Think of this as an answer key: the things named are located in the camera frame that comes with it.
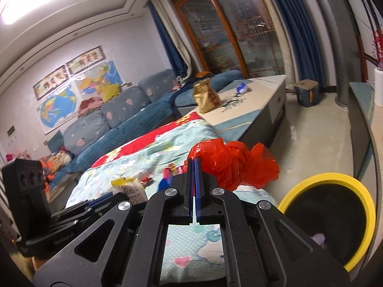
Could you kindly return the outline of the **left hand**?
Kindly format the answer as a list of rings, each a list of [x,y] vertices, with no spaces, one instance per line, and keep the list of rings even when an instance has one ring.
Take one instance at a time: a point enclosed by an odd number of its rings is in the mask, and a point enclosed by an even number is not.
[[[39,259],[37,257],[32,257],[34,271],[38,271],[39,268],[41,268],[47,261],[48,259]]]

